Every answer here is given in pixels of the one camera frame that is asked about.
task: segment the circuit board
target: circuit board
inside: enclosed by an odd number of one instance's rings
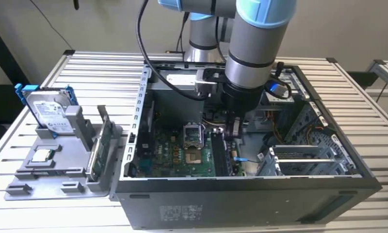
[[[236,143],[226,145],[226,155],[237,155]],[[241,168],[234,165],[237,173],[242,175]],[[182,134],[175,131],[157,132],[154,137],[154,152],[151,158],[138,161],[139,177],[214,177],[214,158],[210,134],[203,133],[202,149],[183,148]]]

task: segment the robotic arm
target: robotic arm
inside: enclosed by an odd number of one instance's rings
[[[266,87],[296,0],[158,0],[158,3],[205,16],[234,17],[221,101],[227,109],[225,137],[238,137],[244,115],[256,108],[262,90],[273,91],[280,86],[273,83]]]

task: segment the blue connector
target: blue connector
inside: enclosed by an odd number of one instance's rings
[[[270,86],[270,92],[273,92],[274,91],[274,89],[276,89],[276,86],[277,86],[278,84],[277,83],[274,83],[272,86]]]
[[[21,103],[25,105],[26,104],[26,100],[23,98],[23,95],[21,93],[21,83],[15,84],[14,89],[15,89],[15,95],[18,96],[18,99],[21,100]]]
[[[78,105],[77,103],[77,99],[75,99],[75,95],[74,95],[74,91],[73,91],[73,88],[67,85],[65,88],[66,92],[69,93],[69,97],[70,97],[70,103],[73,105]]]
[[[37,116],[30,108],[30,105],[27,105],[27,102],[26,102],[26,99],[23,98],[23,95],[22,95],[22,91],[34,91],[37,90],[38,86],[37,85],[26,85],[22,89],[22,85],[21,83],[15,84],[14,86],[14,89],[15,89],[15,95],[18,96],[18,99],[21,100],[21,103],[26,106],[27,110],[30,111],[35,121],[37,121],[37,124],[38,124],[38,128],[43,128],[38,119],[37,119]]]
[[[21,91],[35,91],[38,89],[38,85],[25,85]]]
[[[240,158],[240,157],[234,157],[233,160],[234,161],[240,161],[240,162],[246,162],[248,161],[246,158]]]

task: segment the black cable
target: black cable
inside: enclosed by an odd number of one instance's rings
[[[214,31],[214,36],[215,36],[215,42],[217,42],[217,51],[219,54],[219,57],[222,59],[222,62],[225,63],[225,58],[222,56],[221,48],[219,48],[219,41],[218,41],[218,19],[219,17],[215,17],[215,31]]]
[[[179,47],[181,47],[181,52],[183,52],[183,50],[182,50],[182,32],[183,32],[183,27],[185,27],[185,23],[186,23],[186,20],[187,20],[187,16],[189,16],[189,12],[185,12],[183,16],[182,16],[178,40],[175,41],[175,46],[174,46],[174,51],[175,52],[178,52],[178,44],[179,44]]]
[[[162,77],[162,75],[159,74],[159,72],[155,70],[155,68],[151,65],[151,62],[149,60],[146,51],[145,51],[145,47],[143,47],[143,43],[142,43],[142,38],[141,38],[141,19],[142,19],[142,14],[145,11],[145,7],[147,4],[147,0],[143,0],[138,15],[137,15],[137,21],[135,21],[135,38],[137,38],[137,45],[139,47],[146,65],[149,66],[151,72],[154,73],[154,75],[158,77],[158,79],[162,81],[162,83],[171,89],[174,90],[181,96],[189,98],[190,100],[194,101],[203,101],[206,99],[206,96],[198,97],[198,96],[191,96],[187,93],[185,93],[183,91],[181,91],[174,85],[171,85],[167,80]]]
[[[381,97],[381,94],[382,94],[382,92],[385,90],[385,87],[386,87],[386,84],[384,85],[382,90],[381,90],[380,94],[377,95],[377,98],[376,98],[376,101],[374,101],[376,103],[380,100],[380,97]]]
[[[34,5],[34,7],[37,8],[37,10],[39,11],[41,15],[43,16],[43,19],[46,20],[46,22],[50,25],[50,28],[53,29],[53,31],[57,33],[57,35],[59,36],[59,38],[63,40],[63,42],[66,43],[66,45],[69,46],[69,48],[73,50],[73,47],[70,46],[70,44],[67,43],[67,41],[65,40],[63,36],[58,33],[58,31],[55,30],[55,28],[53,27],[50,21],[47,20],[47,18],[45,17],[42,11],[39,10],[38,6],[35,5],[35,3],[33,2],[33,0],[29,0],[30,3]]]
[[[252,160],[246,160],[246,162],[252,162],[252,163],[256,163],[256,164],[258,164],[260,162],[258,161],[252,161]]]

